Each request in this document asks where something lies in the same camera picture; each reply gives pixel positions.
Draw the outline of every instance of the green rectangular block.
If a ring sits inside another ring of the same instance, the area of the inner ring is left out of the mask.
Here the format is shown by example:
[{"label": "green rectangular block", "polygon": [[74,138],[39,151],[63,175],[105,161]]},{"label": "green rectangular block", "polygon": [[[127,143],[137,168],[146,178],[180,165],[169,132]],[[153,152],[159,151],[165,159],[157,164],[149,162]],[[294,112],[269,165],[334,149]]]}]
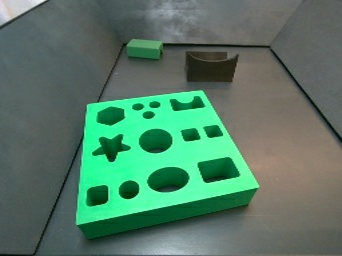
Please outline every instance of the green rectangular block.
[{"label": "green rectangular block", "polygon": [[161,59],[163,43],[162,41],[133,39],[126,48],[129,57]]},{"label": "green rectangular block", "polygon": [[248,205],[258,187],[204,91],[89,105],[77,213],[87,238]]}]

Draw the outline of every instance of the green block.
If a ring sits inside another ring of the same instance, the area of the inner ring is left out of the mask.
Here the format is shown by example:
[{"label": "green block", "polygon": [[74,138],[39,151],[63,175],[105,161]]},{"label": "green block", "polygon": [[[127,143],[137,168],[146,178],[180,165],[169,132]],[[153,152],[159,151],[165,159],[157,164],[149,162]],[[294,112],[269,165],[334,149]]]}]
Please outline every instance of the green block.
[{"label": "green block", "polygon": [[89,105],[77,214],[87,238],[248,205],[258,187],[204,91]]},{"label": "green block", "polygon": [[127,44],[127,55],[135,58],[161,59],[163,42],[133,39]]}]

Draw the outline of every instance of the gray block with curved cutout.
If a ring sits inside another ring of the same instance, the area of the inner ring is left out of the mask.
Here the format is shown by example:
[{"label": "gray block with curved cutout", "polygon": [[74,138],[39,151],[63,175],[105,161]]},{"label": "gray block with curved cutout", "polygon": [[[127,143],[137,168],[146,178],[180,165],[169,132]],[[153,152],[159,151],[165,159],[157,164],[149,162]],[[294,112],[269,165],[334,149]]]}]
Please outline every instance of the gray block with curved cutout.
[{"label": "gray block with curved cutout", "polygon": [[238,58],[228,58],[228,52],[186,52],[188,81],[232,82]]}]

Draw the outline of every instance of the square hole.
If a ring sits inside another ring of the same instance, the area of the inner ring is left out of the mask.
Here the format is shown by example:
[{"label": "square hole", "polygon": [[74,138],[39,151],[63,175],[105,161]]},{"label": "square hole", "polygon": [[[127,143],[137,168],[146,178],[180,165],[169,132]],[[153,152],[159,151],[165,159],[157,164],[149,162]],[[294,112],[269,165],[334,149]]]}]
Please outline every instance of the square hole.
[{"label": "square hole", "polygon": [[222,130],[218,125],[206,126],[205,131],[206,131],[209,138],[221,137],[224,135]]},{"label": "square hole", "polygon": [[97,206],[106,204],[109,201],[109,187],[98,186],[89,189],[87,192],[87,205]]},{"label": "square hole", "polygon": [[185,141],[194,141],[201,139],[198,130],[196,128],[184,130],[182,135]]},{"label": "square hole", "polygon": [[206,183],[240,177],[240,171],[232,160],[225,157],[198,163],[202,179]]}]

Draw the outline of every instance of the hexagonal hole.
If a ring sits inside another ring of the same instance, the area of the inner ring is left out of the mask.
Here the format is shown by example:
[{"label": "hexagonal hole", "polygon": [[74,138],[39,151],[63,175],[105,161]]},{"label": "hexagonal hole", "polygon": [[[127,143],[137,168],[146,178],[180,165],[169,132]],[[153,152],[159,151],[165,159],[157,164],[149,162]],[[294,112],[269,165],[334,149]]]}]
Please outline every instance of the hexagonal hole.
[{"label": "hexagonal hole", "polygon": [[117,107],[109,107],[98,113],[98,123],[115,125],[125,119],[125,110]]}]

